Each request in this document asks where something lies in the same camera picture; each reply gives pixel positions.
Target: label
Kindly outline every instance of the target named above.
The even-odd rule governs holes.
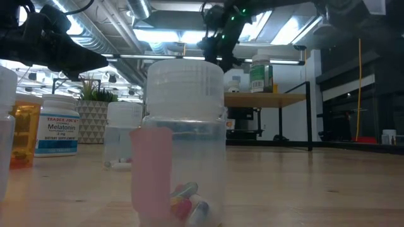
[[[251,92],[273,91],[272,66],[253,66],[250,70]]]
[[[77,116],[40,114],[35,154],[77,152],[79,121]]]

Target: red object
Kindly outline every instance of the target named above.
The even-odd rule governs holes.
[[[358,137],[357,143],[370,143],[370,144],[377,144],[376,138],[375,137]]]

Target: pill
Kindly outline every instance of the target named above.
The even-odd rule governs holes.
[[[184,199],[178,204],[177,209],[174,212],[174,215],[181,221],[184,221],[191,212],[191,209],[192,209],[192,202],[189,199]]]
[[[183,198],[189,199],[192,195],[196,194],[197,191],[198,184],[195,182],[189,182],[182,186],[180,190],[171,193],[171,197],[181,196]]]
[[[205,202],[199,202],[190,217],[188,218],[186,227],[199,227],[206,221],[209,212],[209,205]]]

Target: potted plant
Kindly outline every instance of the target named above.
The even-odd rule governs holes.
[[[118,96],[105,89],[98,91],[94,81],[81,79],[83,88],[77,103],[80,114],[79,143],[103,144],[107,125],[107,111],[110,102],[117,102]]]

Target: white plastic lid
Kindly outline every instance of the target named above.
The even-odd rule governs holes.
[[[141,124],[143,107],[136,103],[112,102],[108,104],[107,120],[110,125],[137,127]]]
[[[0,66],[0,105],[12,107],[15,104],[17,74]]]
[[[154,63],[148,70],[150,114],[217,116],[223,112],[222,69],[206,61],[175,59]]]
[[[267,54],[257,54],[252,57],[252,61],[271,61],[271,56]]]
[[[68,102],[60,102],[55,100],[45,100],[44,107],[53,107],[53,108],[63,108],[68,110],[74,110],[76,105]]]
[[[53,95],[53,94],[44,94],[42,95],[42,98],[44,99],[44,101],[46,100],[55,100],[55,101],[60,101],[60,102],[68,102],[68,103],[72,103],[74,105],[77,104],[77,100],[73,97],[70,96],[66,96],[66,95]]]
[[[16,98],[17,101],[21,102],[28,102],[28,103],[34,103],[34,104],[43,104],[43,99],[36,97],[35,95],[25,95],[25,94],[19,94],[17,93]]]
[[[240,86],[240,81],[238,80],[229,81],[229,86]]]

